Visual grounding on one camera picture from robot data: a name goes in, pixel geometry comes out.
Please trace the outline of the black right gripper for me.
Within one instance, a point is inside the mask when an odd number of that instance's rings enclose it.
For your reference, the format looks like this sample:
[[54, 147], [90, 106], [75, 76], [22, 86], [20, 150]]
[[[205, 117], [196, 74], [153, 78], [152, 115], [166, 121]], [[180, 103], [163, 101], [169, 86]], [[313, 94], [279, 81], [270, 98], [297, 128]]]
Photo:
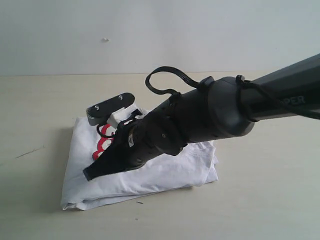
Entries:
[[129, 106], [114, 113], [113, 143], [82, 172], [87, 181], [141, 168], [160, 155], [178, 155], [190, 143], [190, 96], [175, 94], [148, 113]]

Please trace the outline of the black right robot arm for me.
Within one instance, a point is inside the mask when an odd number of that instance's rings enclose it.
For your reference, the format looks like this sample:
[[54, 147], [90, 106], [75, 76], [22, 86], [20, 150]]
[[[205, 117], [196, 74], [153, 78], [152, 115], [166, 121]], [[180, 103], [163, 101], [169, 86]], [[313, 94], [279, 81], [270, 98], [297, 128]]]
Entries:
[[115, 133], [111, 145], [83, 170], [87, 180], [139, 169], [163, 154], [177, 156], [188, 144], [245, 136], [261, 120], [320, 117], [319, 55], [255, 80], [238, 75], [197, 82], [170, 66], [155, 72], [172, 73], [192, 90], [160, 90], [147, 77], [145, 85], [151, 92], [169, 95], [149, 113], [134, 109], [112, 121], [113, 113], [133, 105], [135, 97], [128, 92], [89, 107], [89, 124], [97, 129], [110, 124]]

